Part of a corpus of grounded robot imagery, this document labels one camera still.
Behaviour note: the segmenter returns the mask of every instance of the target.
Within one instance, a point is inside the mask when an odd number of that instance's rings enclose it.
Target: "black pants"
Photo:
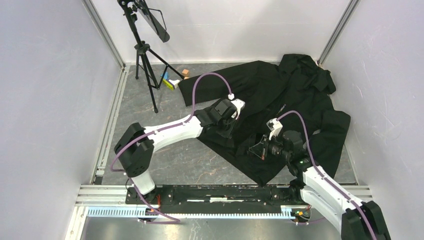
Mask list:
[[[329,94],[336,87],[328,70],[319,68],[308,55],[286,54],[279,65],[254,61],[217,70],[230,84],[236,98],[245,102],[240,119],[234,127],[232,139],[219,136],[200,137],[199,140],[214,150],[249,178],[263,186],[285,166],[278,157],[268,155],[265,161],[248,152],[254,139],[270,130],[266,122],[287,111],[298,111],[307,127],[310,146],[315,160],[334,177],[350,116],[335,111]],[[192,90],[197,77],[179,83],[186,106],[192,104]],[[225,84],[216,76],[205,76],[197,86],[196,103],[228,95]],[[302,133],[301,121],[288,115],[280,121],[283,132],[295,130]]]

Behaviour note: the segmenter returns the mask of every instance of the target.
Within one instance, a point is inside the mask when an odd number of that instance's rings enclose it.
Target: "tripod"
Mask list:
[[[153,103],[154,112],[157,114],[159,110],[158,110],[158,107],[156,106],[155,96],[153,94],[153,88],[158,90],[161,87],[162,81],[164,79],[163,77],[161,77],[158,83],[146,53],[150,52],[151,54],[153,54],[153,56],[155,56],[157,59],[159,59],[162,63],[165,64],[165,70],[163,71],[162,76],[165,76],[165,73],[167,72],[168,68],[170,68],[178,76],[180,76],[181,79],[184,79],[184,76],[181,73],[179,73],[177,70],[175,70],[169,63],[167,63],[156,52],[154,52],[150,48],[149,44],[147,44],[145,41],[142,41],[140,39],[136,24],[135,24],[135,22],[137,21],[137,15],[133,13],[133,12],[137,12],[138,8],[136,7],[136,5],[133,5],[132,8],[128,7],[128,3],[131,3],[131,2],[134,2],[134,1],[133,0],[118,0],[118,4],[123,9],[126,20],[128,21],[129,27],[131,28],[132,34],[134,34],[135,41],[137,42],[137,45],[134,46],[134,48],[137,51],[137,60],[135,61],[135,65],[136,65],[135,79],[139,79],[139,67],[140,67],[141,69],[143,69],[145,73],[145,76],[147,79],[147,86],[150,91],[151,102]],[[147,8],[147,5],[145,8],[143,8],[143,12],[145,11],[149,11],[149,9]]]

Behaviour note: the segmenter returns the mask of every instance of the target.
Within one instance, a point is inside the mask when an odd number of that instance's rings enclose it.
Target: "white wall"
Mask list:
[[[0,32],[0,239],[63,239],[120,68],[79,0],[5,2]]]
[[[122,8],[116,0],[92,1],[124,61],[134,63],[136,41]],[[162,43],[139,13],[136,25],[141,39],[169,62],[280,61],[286,53],[318,59],[348,2],[147,0],[162,10],[170,40]]]
[[[324,63],[352,116],[346,145],[392,239],[422,239],[422,0],[361,1]]]

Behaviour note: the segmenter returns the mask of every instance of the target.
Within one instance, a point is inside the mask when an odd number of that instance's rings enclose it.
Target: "black fabric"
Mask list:
[[[318,67],[312,58],[302,54],[286,54],[279,65],[254,61],[217,70],[231,86],[236,98],[245,102],[245,108],[231,140],[217,140],[219,136],[201,136],[198,139],[218,153],[253,181],[263,186],[275,177],[285,163],[275,156],[265,160],[248,152],[255,139],[270,130],[266,122],[290,110],[298,111],[306,124],[312,154],[324,170],[334,177],[350,116],[335,111],[329,94],[336,87],[328,70]],[[196,77],[179,83],[186,106],[192,104],[192,90]],[[205,76],[196,89],[196,103],[225,97],[227,87],[216,76]],[[305,134],[299,118],[292,114],[281,119],[283,131],[295,130]]]

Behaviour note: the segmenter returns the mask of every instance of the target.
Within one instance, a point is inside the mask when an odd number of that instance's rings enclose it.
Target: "marble floor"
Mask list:
[[[188,69],[191,76],[200,75],[240,63],[198,63],[173,64],[181,72]],[[152,65],[156,77],[163,72],[164,65]],[[131,66],[116,121],[111,149],[108,154],[106,170],[103,176],[103,185],[123,185],[128,179],[121,173],[110,172],[109,167],[115,153],[116,145],[128,126],[135,122],[145,126],[156,126],[181,119],[190,114],[191,106],[184,105],[183,96],[179,89],[174,91],[162,85],[159,90],[153,89],[159,113],[155,114],[147,86],[146,77],[140,69],[138,80],[135,79],[136,66]],[[177,79],[177,75],[168,69],[170,79]],[[196,105],[202,109],[211,102]],[[197,139],[187,139],[166,146],[154,154],[149,167],[150,175],[157,185],[161,184],[254,184],[250,178],[228,163],[221,156],[210,150]],[[274,177],[270,184],[288,184],[294,177],[285,167]],[[354,171],[350,165],[349,156],[345,148],[340,159],[335,180],[341,184],[356,182]]]

